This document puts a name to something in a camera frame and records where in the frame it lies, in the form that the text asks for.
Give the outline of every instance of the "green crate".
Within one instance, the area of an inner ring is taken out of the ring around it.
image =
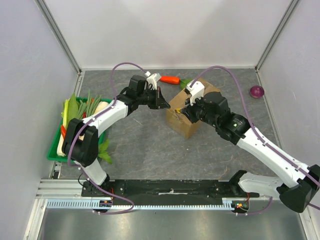
[[[80,102],[80,100],[82,100],[83,102],[86,102],[88,99],[86,97],[77,97],[76,100],[78,102]],[[101,102],[107,102],[107,103],[110,103],[112,100],[110,99],[101,99],[100,100]],[[55,133],[55,136],[54,136],[54,139],[52,141],[52,144],[50,146],[50,149],[49,149],[49,152],[46,156],[46,158],[50,161],[57,161],[57,162],[67,162],[68,161],[68,157],[67,156],[58,156],[57,155],[57,147],[58,147],[58,144],[59,144],[59,140],[60,140],[60,135],[61,135],[61,125],[62,125],[62,121],[60,122],[60,125],[58,127],[58,130],[56,131]],[[99,145],[103,143],[104,141],[104,138],[105,138],[105,135],[106,135],[106,132],[103,132],[101,135],[100,135],[100,138],[99,138]]]

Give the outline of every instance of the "green leaf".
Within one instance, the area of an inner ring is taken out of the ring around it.
[[[188,79],[180,79],[180,88],[184,89],[188,83],[190,83],[192,81],[191,78]]]
[[[73,93],[69,100],[68,106],[68,123],[78,116],[78,103],[76,100],[76,95]]]
[[[105,140],[103,143],[99,145],[99,153],[102,153],[103,151],[107,150],[109,146],[109,139]]]
[[[112,159],[111,159],[111,157],[108,155],[108,153],[106,151],[103,152],[103,153],[99,153],[98,157],[102,158],[103,160],[105,160],[109,164],[112,164]]]

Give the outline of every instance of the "stone-patterned surface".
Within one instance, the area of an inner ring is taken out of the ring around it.
[[[195,78],[201,69],[150,70],[163,76],[180,79]],[[276,142],[264,100],[249,96],[249,89],[258,84],[253,69],[233,69],[237,76],[251,118],[260,131]],[[81,97],[88,90],[104,98],[113,98],[109,70],[86,71]],[[119,93],[128,86],[132,75],[143,75],[139,70],[118,70],[114,82]],[[244,115],[238,89],[228,73],[215,69],[204,79],[218,87],[227,98],[232,112]],[[159,82],[164,98],[169,102],[179,91],[178,85]],[[274,176],[264,164],[250,153],[220,138],[215,129],[202,123],[197,132],[184,139],[166,125],[165,110],[150,110],[140,106],[130,116],[116,122],[107,131],[108,148],[113,164],[102,162],[103,169],[113,179],[229,179],[238,170]],[[75,179],[79,171],[63,164],[60,178]]]

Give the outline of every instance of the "purple onion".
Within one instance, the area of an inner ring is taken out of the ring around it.
[[[261,98],[263,95],[265,95],[265,90],[262,86],[258,86],[258,85],[253,86],[250,89],[250,95],[251,97],[258,99],[258,98]]]

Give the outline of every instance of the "brown box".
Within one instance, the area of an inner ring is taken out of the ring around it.
[[[208,83],[206,80],[199,78],[199,81],[204,85],[204,94],[210,92],[220,92],[218,88]],[[190,138],[192,134],[199,128],[201,121],[191,123],[188,118],[175,112],[175,109],[183,108],[185,106],[185,100],[188,95],[182,90],[179,92],[170,102],[170,109],[166,110],[166,123],[175,130],[177,133],[184,136],[186,139]]]

